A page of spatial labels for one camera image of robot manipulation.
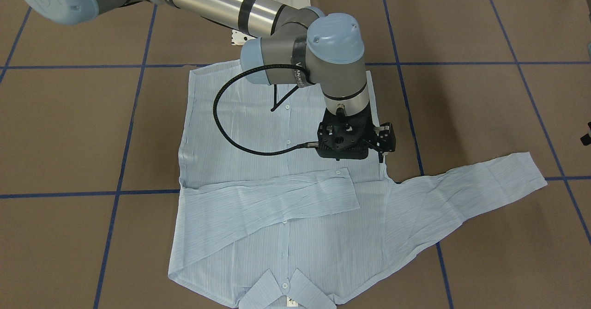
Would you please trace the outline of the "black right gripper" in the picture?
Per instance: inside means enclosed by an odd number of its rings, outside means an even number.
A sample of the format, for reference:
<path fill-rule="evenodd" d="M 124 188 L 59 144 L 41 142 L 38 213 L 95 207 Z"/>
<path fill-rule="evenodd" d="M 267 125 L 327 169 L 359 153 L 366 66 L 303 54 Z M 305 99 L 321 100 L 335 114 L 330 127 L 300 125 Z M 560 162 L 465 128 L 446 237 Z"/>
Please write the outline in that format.
<path fill-rule="evenodd" d="M 317 129 L 319 146 L 316 152 L 325 159 L 363 160 L 368 157 L 369 147 L 365 140 L 371 129 L 369 109 L 342 118 L 326 109 Z"/>

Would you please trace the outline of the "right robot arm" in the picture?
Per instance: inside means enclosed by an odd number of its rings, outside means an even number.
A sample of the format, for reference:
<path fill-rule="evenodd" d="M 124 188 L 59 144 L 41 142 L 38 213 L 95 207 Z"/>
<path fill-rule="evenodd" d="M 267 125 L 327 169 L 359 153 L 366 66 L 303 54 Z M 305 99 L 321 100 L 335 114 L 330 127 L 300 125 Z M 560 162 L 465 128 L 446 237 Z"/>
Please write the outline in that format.
<path fill-rule="evenodd" d="M 383 153 L 372 124 L 365 46 L 359 24 L 345 13 L 323 14 L 316 7 L 293 8 L 274 0 L 24 0 L 43 17 L 76 25 L 139 2 L 169 5 L 252 37 L 241 51 L 242 73 L 230 79 L 213 102 L 219 132 L 234 147 L 260 156 L 313 148 L 322 158 L 365 159 L 369 149 Z M 252 84 L 319 85 L 326 110 L 317 140 L 275 152 L 247 149 L 225 132 L 217 108 L 226 90 L 247 78 Z"/>

